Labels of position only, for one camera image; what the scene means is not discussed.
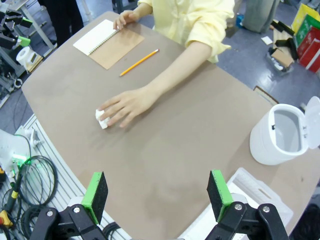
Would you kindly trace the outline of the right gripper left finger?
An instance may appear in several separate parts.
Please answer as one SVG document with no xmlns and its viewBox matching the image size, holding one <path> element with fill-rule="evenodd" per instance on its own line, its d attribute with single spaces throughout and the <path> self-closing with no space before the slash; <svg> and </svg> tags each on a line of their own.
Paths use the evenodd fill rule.
<svg viewBox="0 0 320 240">
<path fill-rule="evenodd" d="M 81 200 L 63 211 L 53 207 L 43 208 L 33 227 L 29 240 L 108 240 L 101 224 L 108 185 L 104 172 L 94 172 Z"/>
</svg>

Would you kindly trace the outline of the brown framed board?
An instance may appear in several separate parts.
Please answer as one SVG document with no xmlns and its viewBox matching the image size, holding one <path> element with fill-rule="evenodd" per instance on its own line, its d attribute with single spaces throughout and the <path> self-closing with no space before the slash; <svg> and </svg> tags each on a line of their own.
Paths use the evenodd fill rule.
<svg viewBox="0 0 320 240">
<path fill-rule="evenodd" d="M 271 95 L 269 95 L 266 91 L 264 91 L 261 87 L 255 86 L 253 89 L 260 97 L 269 102 L 272 106 L 279 104 L 279 102 Z"/>
</svg>

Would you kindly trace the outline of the person in black clothes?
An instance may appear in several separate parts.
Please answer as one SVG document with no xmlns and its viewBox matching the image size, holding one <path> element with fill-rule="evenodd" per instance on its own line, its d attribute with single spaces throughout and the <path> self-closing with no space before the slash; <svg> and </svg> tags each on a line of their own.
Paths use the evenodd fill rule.
<svg viewBox="0 0 320 240">
<path fill-rule="evenodd" d="M 37 0 L 45 7 L 54 31 L 59 48 L 72 35 L 84 27 L 83 19 L 76 0 Z"/>
</svg>

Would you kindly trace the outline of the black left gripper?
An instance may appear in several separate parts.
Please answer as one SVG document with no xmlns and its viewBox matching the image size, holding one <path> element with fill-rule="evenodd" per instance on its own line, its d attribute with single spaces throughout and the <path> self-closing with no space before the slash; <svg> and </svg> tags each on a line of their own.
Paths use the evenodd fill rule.
<svg viewBox="0 0 320 240">
<path fill-rule="evenodd" d="M 27 47 L 31 42 L 29 38 L 18 35 L 15 37 L 5 36 L 13 32 L 13 23 L 26 28 L 30 28 L 33 24 L 31 20 L 25 18 L 19 11 L 0 11 L 0 47 L 5 49 L 12 49 L 17 46 Z"/>
</svg>

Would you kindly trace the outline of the yellow pencil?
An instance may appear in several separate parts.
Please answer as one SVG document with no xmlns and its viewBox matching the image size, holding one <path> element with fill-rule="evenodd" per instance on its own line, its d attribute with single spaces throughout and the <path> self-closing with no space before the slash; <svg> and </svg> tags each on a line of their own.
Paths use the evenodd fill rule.
<svg viewBox="0 0 320 240">
<path fill-rule="evenodd" d="M 139 61 L 137 61 L 135 64 L 133 64 L 132 66 L 130 66 L 128 69 L 126 69 L 125 71 L 123 71 L 119 76 L 122 77 L 124 75 L 126 75 L 128 72 L 130 72 L 131 70 L 133 70 L 134 68 L 136 68 L 138 65 L 140 65 L 141 63 L 143 63 L 144 61 L 146 61 L 147 59 L 151 58 L 152 56 L 154 56 L 156 53 L 158 53 L 160 50 L 156 49 L 153 52 L 149 53 L 147 56 L 143 57 L 142 59 L 140 59 Z"/>
</svg>

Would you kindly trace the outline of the white paper ball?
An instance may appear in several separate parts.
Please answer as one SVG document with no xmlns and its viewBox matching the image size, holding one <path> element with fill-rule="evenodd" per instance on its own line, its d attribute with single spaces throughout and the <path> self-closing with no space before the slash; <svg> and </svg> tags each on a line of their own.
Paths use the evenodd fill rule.
<svg viewBox="0 0 320 240">
<path fill-rule="evenodd" d="M 108 122 L 110 120 L 110 117 L 107 117 L 104 120 L 100 120 L 100 117 L 105 113 L 104 110 L 96 110 L 95 111 L 95 118 L 99 122 L 99 125 L 101 126 L 102 129 L 106 129 L 108 127 Z"/>
</svg>

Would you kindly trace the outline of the person's right forearm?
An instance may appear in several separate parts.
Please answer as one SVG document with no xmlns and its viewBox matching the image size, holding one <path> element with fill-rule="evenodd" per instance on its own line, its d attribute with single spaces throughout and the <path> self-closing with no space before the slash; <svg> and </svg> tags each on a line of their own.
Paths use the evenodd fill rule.
<svg viewBox="0 0 320 240">
<path fill-rule="evenodd" d="M 151 15 L 153 13 L 153 8 L 149 4 L 143 2 L 137 6 L 134 12 L 142 18 L 144 16 Z"/>
</svg>

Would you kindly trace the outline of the yellow bag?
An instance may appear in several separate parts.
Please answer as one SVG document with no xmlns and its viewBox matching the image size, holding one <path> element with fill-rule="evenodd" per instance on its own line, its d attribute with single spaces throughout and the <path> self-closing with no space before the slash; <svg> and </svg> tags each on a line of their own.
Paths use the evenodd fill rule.
<svg viewBox="0 0 320 240">
<path fill-rule="evenodd" d="M 291 29 L 295 34 L 298 32 L 306 15 L 309 15 L 320 22 L 320 15 L 316 10 L 310 8 L 306 4 L 301 4 L 291 24 Z"/>
</svg>

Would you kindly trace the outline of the person in yellow shirt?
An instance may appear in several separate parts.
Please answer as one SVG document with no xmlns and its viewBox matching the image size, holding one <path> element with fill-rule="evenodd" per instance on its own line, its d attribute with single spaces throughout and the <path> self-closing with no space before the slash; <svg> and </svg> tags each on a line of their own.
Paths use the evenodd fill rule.
<svg viewBox="0 0 320 240">
<path fill-rule="evenodd" d="M 218 55 L 231 48 L 223 44 L 227 19 L 234 16 L 234 0 L 138 0 L 152 7 L 153 29 L 188 47 L 200 42 L 211 47 L 208 60 L 218 62 Z"/>
</svg>

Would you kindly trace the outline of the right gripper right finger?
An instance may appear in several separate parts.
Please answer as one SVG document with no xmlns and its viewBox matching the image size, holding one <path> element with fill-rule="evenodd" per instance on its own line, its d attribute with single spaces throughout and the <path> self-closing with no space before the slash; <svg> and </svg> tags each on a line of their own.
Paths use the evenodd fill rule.
<svg viewBox="0 0 320 240">
<path fill-rule="evenodd" d="M 248 240 L 290 240 L 276 206 L 254 208 L 233 200 L 220 170 L 210 171 L 206 190 L 217 224 L 204 240 L 232 240 L 236 234 Z"/>
</svg>

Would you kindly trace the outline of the green bag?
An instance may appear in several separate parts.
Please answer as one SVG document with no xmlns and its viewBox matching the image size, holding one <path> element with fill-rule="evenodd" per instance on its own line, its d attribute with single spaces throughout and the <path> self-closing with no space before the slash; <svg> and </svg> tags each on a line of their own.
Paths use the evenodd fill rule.
<svg viewBox="0 0 320 240">
<path fill-rule="evenodd" d="M 300 46 L 312 27 L 320 29 L 320 20 L 315 19 L 309 14 L 306 14 L 297 33 L 295 34 L 295 44 L 297 48 Z"/>
</svg>

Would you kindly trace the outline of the person's left forearm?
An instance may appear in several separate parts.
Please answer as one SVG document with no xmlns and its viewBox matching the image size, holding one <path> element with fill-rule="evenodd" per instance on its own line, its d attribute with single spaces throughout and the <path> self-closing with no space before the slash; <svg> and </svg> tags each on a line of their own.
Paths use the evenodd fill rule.
<svg viewBox="0 0 320 240">
<path fill-rule="evenodd" d="M 153 104 L 160 96 L 186 80 L 211 53 L 212 48 L 209 45 L 193 41 L 168 68 L 145 86 L 144 98 Z"/>
</svg>

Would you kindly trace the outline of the yellow emergency stop button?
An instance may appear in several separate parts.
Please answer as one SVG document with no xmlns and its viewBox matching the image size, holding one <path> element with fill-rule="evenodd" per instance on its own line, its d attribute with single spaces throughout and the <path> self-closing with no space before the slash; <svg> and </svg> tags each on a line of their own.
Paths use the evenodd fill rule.
<svg viewBox="0 0 320 240">
<path fill-rule="evenodd" d="M 6 228 L 11 228 L 13 226 L 13 222 L 10 220 L 7 212 L 5 210 L 2 210 L 0 212 L 0 226 L 4 226 Z"/>
</svg>

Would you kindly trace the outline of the person's right hand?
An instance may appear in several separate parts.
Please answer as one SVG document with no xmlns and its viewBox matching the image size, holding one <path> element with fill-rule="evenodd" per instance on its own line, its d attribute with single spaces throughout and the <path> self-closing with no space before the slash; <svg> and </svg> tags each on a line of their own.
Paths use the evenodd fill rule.
<svg viewBox="0 0 320 240">
<path fill-rule="evenodd" d="M 134 10 L 125 10 L 123 11 L 113 22 L 114 30 L 121 30 L 127 24 L 137 22 L 140 19 L 138 12 Z"/>
</svg>

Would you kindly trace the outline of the spiral notebook with brown cover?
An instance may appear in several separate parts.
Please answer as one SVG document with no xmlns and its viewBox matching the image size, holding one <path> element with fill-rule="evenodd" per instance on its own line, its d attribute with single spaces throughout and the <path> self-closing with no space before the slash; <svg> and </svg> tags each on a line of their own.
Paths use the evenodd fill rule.
<svg viewBox="0 0 320 240">
<path fill-rule="evenodd" d="M 142 35 L 127 28 L 113 29 L 113 22 L 105 19 L 73 46 L 108 70 L 144 39 Z"/>
</svg>

